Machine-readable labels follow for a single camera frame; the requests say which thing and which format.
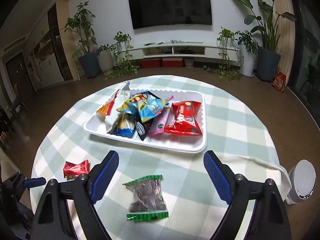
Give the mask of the small red candy packet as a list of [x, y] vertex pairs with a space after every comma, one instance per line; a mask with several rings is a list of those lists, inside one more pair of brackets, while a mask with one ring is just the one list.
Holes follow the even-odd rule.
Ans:
[[81, 174], [89, 173], [89, 162], [88, 160], [84, 160], [79, 164], [74, 164], [70, 162], [65, 162], [63, 167], [63, 176], [66, 179], [74, 179], [80, 176]]

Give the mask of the blue roll cake packet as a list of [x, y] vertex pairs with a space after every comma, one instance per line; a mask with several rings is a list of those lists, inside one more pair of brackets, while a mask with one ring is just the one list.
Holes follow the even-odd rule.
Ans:
[[113, 124], [109, 134], [125, 138], [132, 138], [135, 132], [135, 117], [131, 114], [121, 113]]

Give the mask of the green clear raisin packet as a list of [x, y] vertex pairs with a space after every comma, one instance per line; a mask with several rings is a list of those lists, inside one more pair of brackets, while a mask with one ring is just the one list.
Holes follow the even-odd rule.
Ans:
[[163, 176], [160, 174], [148, 175], [123, 184], [133, 193], [132, 202], [126, 214], [127, 220], [150, 222], [169, 217], [161, 191], [162, 179]]

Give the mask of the black snack packet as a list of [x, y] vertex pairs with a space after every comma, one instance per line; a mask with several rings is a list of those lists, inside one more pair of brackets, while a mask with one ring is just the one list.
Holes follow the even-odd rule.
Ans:
[[141, 123], [140, 121], [137, 121], [137, 120], [135, 120], [135, 127], [136, 127], [136, 131], [137, 131], [141, 141], [144, 141], [148, 130], [145, 128], [143, 123]]

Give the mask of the orange wafer snack packet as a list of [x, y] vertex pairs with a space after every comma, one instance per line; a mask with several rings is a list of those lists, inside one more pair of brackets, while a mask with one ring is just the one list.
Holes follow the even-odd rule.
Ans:
[[110, 114], [110, 111], [112, 109], [112, 102], [107, 102], [104, 105], [102, 105], [97, 111], [96, 116], [100, 121], [104, 121], [105, 118]]

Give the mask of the red snack packet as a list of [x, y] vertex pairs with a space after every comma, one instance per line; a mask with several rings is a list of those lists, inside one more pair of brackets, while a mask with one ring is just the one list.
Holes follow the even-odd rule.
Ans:
[[202, 131], [196, 121], [195, 114], [201, 103], [198, 101], [180, 101], [172, 104], [174, 119], [165, 126], [164, 132], [174, 135], [201, 136]]

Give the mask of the pink cartoon snack packet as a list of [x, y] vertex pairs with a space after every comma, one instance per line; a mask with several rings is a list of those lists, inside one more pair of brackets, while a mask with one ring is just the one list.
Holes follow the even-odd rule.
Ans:
[[154, 121], [151, 125], [149, 132], [148, 132], [149, 137], [153, 137], [155, 135], [164, 133], [165, 125], [167, 123], [167, 120], [168, 120], [168, 117], [170, 114], [173, 100], [174, 100], [174, 97], [170, 96], [167, 99], [167, 103], [165, 104], [161, 114], [154, 118]]

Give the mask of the white pouch snack bag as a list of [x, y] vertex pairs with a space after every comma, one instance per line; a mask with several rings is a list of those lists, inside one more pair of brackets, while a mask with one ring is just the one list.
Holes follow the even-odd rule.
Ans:
[[117, 111], [123, 103], [130, 97], [130, 82], [125, 81], [123, 87], [117, 90], [111, 100], [110, 107], [105, 116], [106, 132], [109, 133], [112, 130], [114, 123], [118, 120], [120, 112]]

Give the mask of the colourful cartoon snack bag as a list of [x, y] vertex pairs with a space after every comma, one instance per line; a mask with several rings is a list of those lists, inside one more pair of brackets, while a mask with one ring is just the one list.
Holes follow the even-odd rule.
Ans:
[[160, 115], [166, 103], [165, 99], [158, 98], [153, 94], [139, 93], [125, 100], [122, 106], [117, 108], [117, 111], [137, 115], [141, 122], [145, 123]]

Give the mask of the green checked tablecloth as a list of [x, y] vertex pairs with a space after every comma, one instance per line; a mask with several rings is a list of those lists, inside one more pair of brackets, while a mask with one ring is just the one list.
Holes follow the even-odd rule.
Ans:
[[[33, 163], [33, 177], [64, 181], [65, 162], [100, 163], [115, 150], [119, 166], [102, 200], [95, 208], [113, 239], [209, 239], [227, 205], [217, 194], [204, 165], [203, 155], [176, 153], [136, 146], [86, 133], [84, 123], [121, 83], [95, 89], [82, 96], [51, 128]], [[131, 88], [193, 90], [204, 95], [207, 149], [249, 180], [273, 179], [282, 197], [291, 190], [287, 170], [278, 159], [272, 138], [259, 118], [239, 99], [205, 82], [187, 77], [157, 75], [130, 82]], [[160, 174], [169, 216], [156, 222], [126, 218], [132, 192], [125, 183]]]

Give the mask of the red box on floor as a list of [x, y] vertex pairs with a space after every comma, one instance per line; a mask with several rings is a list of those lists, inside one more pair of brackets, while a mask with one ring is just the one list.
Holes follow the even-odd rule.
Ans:
[[272, 82], [272, 87], [274, 87], [278, 92], [283, 92], [286, 87], [286, 75], [279, 72]]

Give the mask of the red storage box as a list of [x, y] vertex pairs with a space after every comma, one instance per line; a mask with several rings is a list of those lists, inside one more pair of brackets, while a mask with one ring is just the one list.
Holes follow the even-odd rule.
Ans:
[[158, 68], [161, 66], [162, 59], [153, 58], [153, 59], [143, 59], [140, 62], [142, 68]]
[[168, 68], [177, 68], [177, 67], [183, 67], [183, 59], [181, 57], [164, 57], [162, 59], [163, 67]]

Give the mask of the tall plant dark pot right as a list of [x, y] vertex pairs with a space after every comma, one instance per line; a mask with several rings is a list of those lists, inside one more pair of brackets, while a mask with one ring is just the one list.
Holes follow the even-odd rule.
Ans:
[[292, 36], [289, 31], [279, 27], [284, 21], [291, 22], [288, 27], [296, 22], [296, 16], [288, 11], [282, 11], [289, 7], [288, 2], [291, 0], [272, 0], [269, 5], [263, 0], [257, 0], [258, 7], [262, 13], [261, 16], [255, 14], [253, 4], [250, 0], [235, 0], [250, 10], [244, 19], [244, 24], [250, 25], [253, 21], [257, 25], [252, 28], [251, 33], [260, 33], [262, 46], [258, 48], [257, 58], [257, 77], [261, 81], [271, 82], [276, 77], [281, 55], [278, 53], [280, 45], [292, 45], [288, 39]]

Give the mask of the plant in white pot right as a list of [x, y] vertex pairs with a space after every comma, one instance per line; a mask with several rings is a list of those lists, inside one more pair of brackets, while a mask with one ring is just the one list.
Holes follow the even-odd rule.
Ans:
[[254, 77], [253, 70], [257, 61], [259, 44], [250, 31], [235, 33], [239, 49], [240, 73], [245, 77]]

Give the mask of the tall plant dark pot left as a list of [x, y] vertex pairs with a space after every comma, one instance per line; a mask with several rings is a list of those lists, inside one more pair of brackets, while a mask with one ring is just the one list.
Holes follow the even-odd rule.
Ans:
[[86, 78], [91, 79], [101, 73], [97, 52], [93, 47], [97, 47], [97, 39], [93, 29], [92, 20], [95, 14], [87, 7], [89, 1], [80, 2], [73, 17], [67, 19], [64, 32], [70, 30], [78, 36], [78, 45], [75, 57], [79, 61]]

